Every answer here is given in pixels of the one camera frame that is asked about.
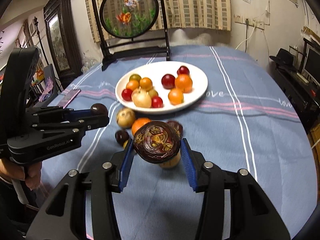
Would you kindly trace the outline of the person's left hand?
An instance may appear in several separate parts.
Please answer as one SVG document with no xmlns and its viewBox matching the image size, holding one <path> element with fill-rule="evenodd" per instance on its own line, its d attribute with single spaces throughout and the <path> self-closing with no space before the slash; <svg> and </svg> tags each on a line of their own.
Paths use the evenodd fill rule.
<svg viewBox="0 0 320 240">
<path fill-rule="evenodd" d="M 36 189 L 40 185 L 41 169 L 42 162 L 38 162 L 30 165 L 28 173 L 25 174 L 21 166 L 7 159 L 1 159 L 1 178 L 7 182 L 12 182 L 13 179 L 23 180 L 31 190 Z"/>
</svg>

